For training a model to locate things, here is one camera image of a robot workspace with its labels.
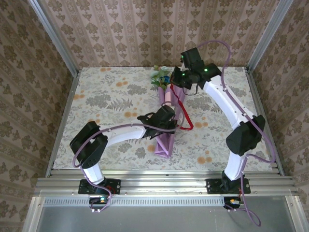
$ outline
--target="floor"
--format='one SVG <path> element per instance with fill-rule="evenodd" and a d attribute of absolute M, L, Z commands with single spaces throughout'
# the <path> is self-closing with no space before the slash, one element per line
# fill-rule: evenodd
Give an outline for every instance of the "floor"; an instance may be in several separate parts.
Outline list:
<path fill-rule="evenodd" d="M 53 168 L 72 168 L 74 155 L 69 143 L 88 121 L 94 120 L 107 127 L 128 123 L 139 115 L 159 109 L 158 93 L 151 85 L 151 72 L 151 67 L 83 68 Z M 227 68 L 225 81 L 255 113 L 244 68 Z M 232 131 L 225 115 L 201 90 L 195 96 L 186 96 L 184 105 L 195 127 L 190 131 L 176 131 L 171 158 L 154 154 L 155 139 L 129 140 L 107 148 L 100 160 L 101 167 L 109 170 L 222 171 L 229 156 L 225 138 Z M 268 159 L 263 142 L 253 153 Z M 246 171 L 271 171 L 271 167 L 249 159 Z"/>

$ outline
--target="patterned wallpaper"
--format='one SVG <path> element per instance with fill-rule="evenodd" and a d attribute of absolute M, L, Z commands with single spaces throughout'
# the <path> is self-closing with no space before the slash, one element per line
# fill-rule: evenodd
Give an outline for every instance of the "patterned wallpaper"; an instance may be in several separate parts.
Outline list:
<path fill-rule="evenodd" d="M 42 0 L 61 40 L 82 67 L 179 65 L 180 53 L 210 39 L 231 45 L 246 66 L 279 0 Z M 200 50 L 223 65 L 227 52 Z"/>
<path fill-rule="evenodd" d="M 22 230 L 71 76 L 26 0 L 0 1 L 0 231 Z"/>
<path fill-rule="evenodd" d="M 294 0 L 253 76 L 309 219 L 309 0 Z"/>

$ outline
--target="floral wallpaper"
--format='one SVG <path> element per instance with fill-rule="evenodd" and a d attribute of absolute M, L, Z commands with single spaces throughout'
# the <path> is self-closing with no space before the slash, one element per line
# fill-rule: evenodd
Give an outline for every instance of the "floral wallpaper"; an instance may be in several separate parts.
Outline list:
<path fill-rule="evenodd" d="M 309 0 L 294 0 L 253 72 L 277 149 L 309 219 Z"/>
<path fill-rule="evenodd" d="M 157 86 L 150 84 L 152 72 L 152 67 L 83 68 L 53 168 L 73 168 L 70 142 L 88 121 L 107 128 L 156 112 L 160 102 Z M 256 113 L 244 68 L 228 67 L 225 80 L 239 100 Z M 192 87 L 187 94 L 195 91 Z M 194 96 L 186 96 L 183 103 L 194 128 L 176 131 L 169 159 L 154 153 L 156 139 L 132 139 L 106 148 L 99 162 L 101 168 L 222 171 L 230 153 L 225 139 L 232 132 L 225 114 L 201 89 Z M 268 159 L 264 142 L 259 143 L 253 153 Z M 249 159 L 246 171 L 271 171 L 271 167 Z"/>
<path fill-rule="evenodd" d="M 0 231 L 22 231 L 71 76 L 26 0 L 0 1 Z"/>
<path fill-rule="evenodd" d="M 42 0 L 77 67 L 180 65 L 180 53 L 211 39 L 246 66 L 279 0 Z M 206 62 L 227 52 L 211 43 Z"/>

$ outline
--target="metal plate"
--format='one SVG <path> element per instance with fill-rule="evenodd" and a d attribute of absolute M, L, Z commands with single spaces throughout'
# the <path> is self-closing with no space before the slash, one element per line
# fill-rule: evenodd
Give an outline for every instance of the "metal plate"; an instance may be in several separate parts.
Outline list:
<path fill-rule="evenodd" d="M 117 179 L 106 179 L 104 187 L 108 188 L 112 194 L 120 194 L 121 180 Z M 109 195 L 107 191 L 92 186 L 87 180 L 83 179 L 80 181 L 78 187 L 78 194 L 88 194 L 88 195 Z"/>
<path fill-rule="evenodd" d="M 206 188 L 208 194 L 226 194 L 226 192 L 222 191 L 220 185 L 222 184 L 221 179 L 207 179 L 206 180 Z M 243 179 L 243 188 L 246 194 L 251 193 L 249 180 Z M 235 191 L 229 192 L 230 194 L 238 194 L 239 189 Z"/>

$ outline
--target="red cable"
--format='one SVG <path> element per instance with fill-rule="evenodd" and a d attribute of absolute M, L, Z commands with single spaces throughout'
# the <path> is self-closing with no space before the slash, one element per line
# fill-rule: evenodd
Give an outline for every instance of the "red cable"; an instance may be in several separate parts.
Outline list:
<path fill-rule="evenodd" d="M 109 189 L 109 191 L 112 191 L 112 192 L 113 192 L 112 195 L 115 195 L 115 190 L 114 190 L 114 188 L 113 188 L 112 186 L 109 186 L 109 185 L 108 185 L 106 188 Z"/>
<path fill-rule="evenodd" d="M 177 94 L 175 93 L 174 91 L 174 88 L 173 88 L 173 84 L 170 85 L 170 89 L 172 90 L 173 94 L 175 95 L 175 97 L 178 99 L 178 104 L 179 106 L 182 108 L 183 110 L 183 113 L 184 113 L 184 116 L 185 116 L 185 119 L 187 120 L 187 122 L 189 123 L 190 127 L 180 127 L 180 129 L 182 130 L 192 130 L 193 129 L 193 123 L 187 113 L 187 111 L 185 110 L 185 107 L 183 106 L 183 103 L 180 101 L 179 97 L 177 96 Z"/>

